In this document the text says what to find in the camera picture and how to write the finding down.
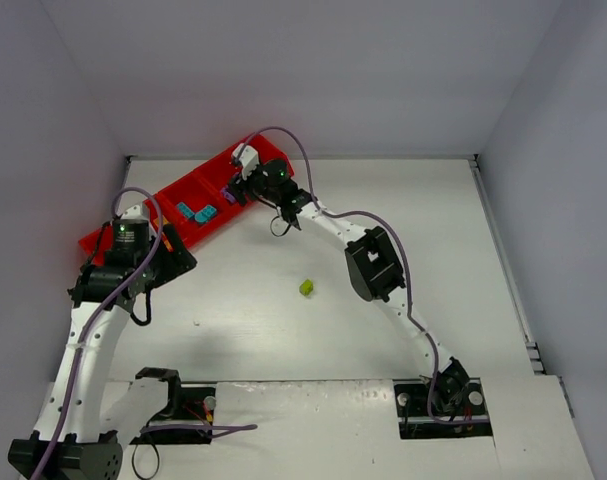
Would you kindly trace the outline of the turquoise round lego piece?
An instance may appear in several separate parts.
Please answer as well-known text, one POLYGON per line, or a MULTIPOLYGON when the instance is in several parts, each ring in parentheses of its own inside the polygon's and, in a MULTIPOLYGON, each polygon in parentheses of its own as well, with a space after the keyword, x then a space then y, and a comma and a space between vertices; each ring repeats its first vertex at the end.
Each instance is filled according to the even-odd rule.
POLYGON ((199 211, 194 215, 194 219, 199 225, 203 225, 211 220, 211 216, 203 211, 199 211))

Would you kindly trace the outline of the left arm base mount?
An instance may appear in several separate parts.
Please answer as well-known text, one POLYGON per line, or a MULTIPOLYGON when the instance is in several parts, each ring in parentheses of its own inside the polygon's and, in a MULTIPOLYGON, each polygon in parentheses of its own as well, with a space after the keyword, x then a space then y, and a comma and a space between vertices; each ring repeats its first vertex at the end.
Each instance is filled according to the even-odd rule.
MULTIPOLYGON (((144 367, 135 379, 152 378, 168 384, 168 403, 146 424, 204 425, 212 424, 216 408, 214 383, 184 383, 174 369, 144 367)), ((174 429, 154 431, 136 437, 132 445, 209 445, 213 431, 174 429)))

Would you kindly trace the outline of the purple patterned lego tile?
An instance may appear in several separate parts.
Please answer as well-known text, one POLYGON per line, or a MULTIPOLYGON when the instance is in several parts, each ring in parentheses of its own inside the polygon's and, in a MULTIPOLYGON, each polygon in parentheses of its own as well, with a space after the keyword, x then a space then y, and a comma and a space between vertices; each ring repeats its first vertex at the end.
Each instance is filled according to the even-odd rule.
POLYGON ((220 191, 222 197, 230 204, 234 204, 236 202, 236 199, 234 197, 234 195, 227 189, 227 188, 223 188, 220 191))

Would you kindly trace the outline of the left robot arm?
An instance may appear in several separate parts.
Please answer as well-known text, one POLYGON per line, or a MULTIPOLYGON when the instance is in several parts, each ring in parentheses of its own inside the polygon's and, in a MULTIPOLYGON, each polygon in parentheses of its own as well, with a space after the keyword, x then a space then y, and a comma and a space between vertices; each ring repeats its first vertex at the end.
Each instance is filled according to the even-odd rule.
POLYGON ((125 326, 151 322, 136 317, 137 297, 149 298, 197 265, 171 223, 158 232, 143 218, 118 218, 105 227, 112 244, 102 264, 87 260, 69 291, 68 343, 49 399, 32 434, 13 440, 8 451, 10 465, 26 479, 115 479, 124 449, 181 402, 176 370, 144 367, 112 407, 101 409, 125 326))

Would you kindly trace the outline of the green lego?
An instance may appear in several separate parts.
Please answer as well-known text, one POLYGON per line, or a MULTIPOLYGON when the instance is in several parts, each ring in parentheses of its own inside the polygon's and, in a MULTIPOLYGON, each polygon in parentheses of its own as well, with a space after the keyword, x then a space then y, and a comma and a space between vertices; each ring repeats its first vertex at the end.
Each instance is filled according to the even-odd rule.
POLYGON ((299 286, 299 293, 304 296, 310 296, 314 291, 314 283, 311 279, 304 280, 299 286))

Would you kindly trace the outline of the red compartment tray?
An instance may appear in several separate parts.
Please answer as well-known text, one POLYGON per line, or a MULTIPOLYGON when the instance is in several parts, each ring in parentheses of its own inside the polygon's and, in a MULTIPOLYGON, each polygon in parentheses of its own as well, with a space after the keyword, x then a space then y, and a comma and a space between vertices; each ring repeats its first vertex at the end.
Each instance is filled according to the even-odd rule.
MULTIPOLYGON (((186 247, 192 248, 202 243, 207 237, 238 217, 244 210, 257 203, 249 200, 245 206, 236 203, 230 205, 220 193, 236 171, 236 168, 231 164, 231 154, 241 143, 242 141, 237 141, 172 183, 169 183, 169 180, 162 181, 164 188, 154 194, 161 207, 164 223, 171 223, 175 226, 186 247), (195 219, 188 220, 177 210, 176 205, 179 202, 184 202, 195 214, 206 205, 214 206, 218 213, 207 224, 199 225, 195 219)), ((294 170, 287 155, 267 138, 258 135, 249 145, 259 152, 262 163, 274 158, 287 160, 290 173, 292 177, 294 176, 294 170)), ((99 226, 78 241, 85 254, 89 255, 94 251, 100 231, 101 227, 99 226)), ((101 239, 94 263, 97 265, 103 263, 103 254, 111 247, 111 244, 111 227, 108 227, 101 239)))

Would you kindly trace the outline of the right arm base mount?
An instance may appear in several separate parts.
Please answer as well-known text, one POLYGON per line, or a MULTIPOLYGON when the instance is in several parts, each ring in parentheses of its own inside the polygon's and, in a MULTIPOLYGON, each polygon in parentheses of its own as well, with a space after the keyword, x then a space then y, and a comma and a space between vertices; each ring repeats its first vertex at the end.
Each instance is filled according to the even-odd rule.
POLYGON ((492 425, 481 382, 453 360, 436 383, 428 379, 393 383, 402 440, 491 437, 492 425))

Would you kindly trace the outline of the turquoise lego brick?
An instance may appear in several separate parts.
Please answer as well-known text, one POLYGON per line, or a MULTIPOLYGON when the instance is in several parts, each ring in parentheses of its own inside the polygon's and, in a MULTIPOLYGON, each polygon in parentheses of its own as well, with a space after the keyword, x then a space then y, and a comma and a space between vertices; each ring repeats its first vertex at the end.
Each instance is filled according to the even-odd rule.
POLYGON ((188 220, 193 220, 195 217, 194 211, 184 202, 179 202, 176 205, 177 210, 188 220))

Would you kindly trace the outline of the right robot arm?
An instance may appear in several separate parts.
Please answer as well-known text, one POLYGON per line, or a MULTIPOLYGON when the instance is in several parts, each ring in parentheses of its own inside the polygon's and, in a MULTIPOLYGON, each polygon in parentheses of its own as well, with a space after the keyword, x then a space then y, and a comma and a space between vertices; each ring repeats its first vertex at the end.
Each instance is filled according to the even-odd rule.
POLYGON ((380 308, 410 343, 419 376, 427 383, 427 415, 438 423, 453 421, 470 377, 413 308, 407 255, 398 235, 371 213, 356 213, 377 222, 366 228, 349 221, 350 212, 328 210, 297 185, 282 158, 263 163, 254 147, 241 143, 233 150, 231 163, 236 172, 228 190, 239 204, 252 199, 269 205, 286 229, 323 238, 343 252, 355 293, 380 308))

